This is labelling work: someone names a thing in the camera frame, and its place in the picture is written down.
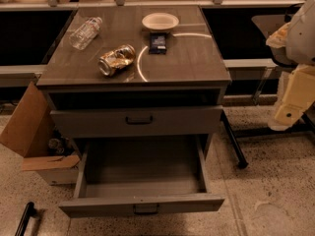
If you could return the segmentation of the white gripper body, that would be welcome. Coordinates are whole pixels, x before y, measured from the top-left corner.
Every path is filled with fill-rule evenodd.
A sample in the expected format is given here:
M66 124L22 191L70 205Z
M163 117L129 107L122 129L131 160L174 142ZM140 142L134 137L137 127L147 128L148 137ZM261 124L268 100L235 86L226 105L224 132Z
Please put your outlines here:
M277 98L268 126L274 131L284 131L315 102L315 66L299 64L290 73L282 72Z

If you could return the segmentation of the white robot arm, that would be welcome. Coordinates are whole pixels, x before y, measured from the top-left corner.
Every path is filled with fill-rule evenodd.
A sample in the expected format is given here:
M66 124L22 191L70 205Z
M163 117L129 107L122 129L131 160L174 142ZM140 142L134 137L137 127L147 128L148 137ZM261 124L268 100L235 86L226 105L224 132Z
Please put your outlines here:
M268 37L267 45L285 48L297 67L281 76L278 101L268 126L274 131L290 128L315 102L315 0L306 0L289 23Z

